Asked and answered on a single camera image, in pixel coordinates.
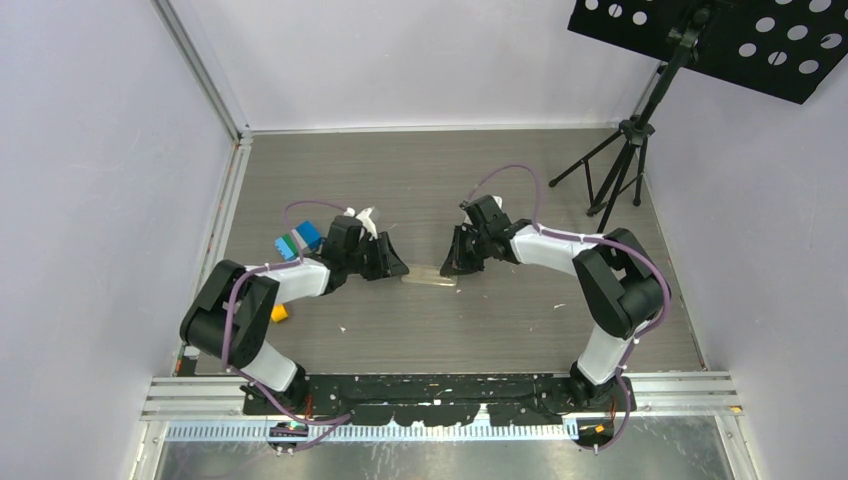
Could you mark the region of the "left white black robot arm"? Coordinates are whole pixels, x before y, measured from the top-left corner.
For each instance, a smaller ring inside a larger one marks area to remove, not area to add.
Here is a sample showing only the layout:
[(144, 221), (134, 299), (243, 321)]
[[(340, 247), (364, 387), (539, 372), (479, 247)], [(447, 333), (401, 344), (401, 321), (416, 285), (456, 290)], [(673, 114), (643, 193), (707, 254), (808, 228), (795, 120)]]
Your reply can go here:
[(339, 215), (315, 252), (281, 264), (247, 267), (222, 260), (213, 268), (180, 325), (181, 340), (268, 389), (280, 412), (298, 412), (307, 398), (305, 370), (266, 339), (279, 304), (328, 295), (351, 275), (366, 281), (409, 274), (387, 232), (365, 215)]

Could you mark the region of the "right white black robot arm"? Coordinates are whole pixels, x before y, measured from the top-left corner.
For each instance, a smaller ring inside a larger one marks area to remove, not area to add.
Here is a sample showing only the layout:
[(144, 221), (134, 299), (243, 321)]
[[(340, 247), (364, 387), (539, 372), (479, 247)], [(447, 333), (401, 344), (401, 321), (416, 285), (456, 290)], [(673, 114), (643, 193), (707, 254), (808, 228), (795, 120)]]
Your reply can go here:
[(596, 410), (611, 395), (610, 382), (624, 367), (639, 336), (660, 320), (670, 287), (627, 229), (581, 235), (545, 228), (530, 219), (513, 221), (500, 198), (485, 195), (461, 204), (443, 276), (481, 272), (488, 259), (535, 265), (574, 276), (595, 326), (570, 372), (571, 397)]

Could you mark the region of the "translucent beige remote cover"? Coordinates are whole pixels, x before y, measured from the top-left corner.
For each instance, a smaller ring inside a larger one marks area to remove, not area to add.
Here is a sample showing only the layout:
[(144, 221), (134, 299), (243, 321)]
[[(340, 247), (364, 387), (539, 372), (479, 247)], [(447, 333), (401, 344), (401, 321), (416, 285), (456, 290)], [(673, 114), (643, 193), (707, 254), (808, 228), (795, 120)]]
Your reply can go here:
[(432, 265), (409, 265), (409, 272), (400, 277), (404, 284), (433, 287), (455, 287), (457, 276), (444, 276), (440, 268)]

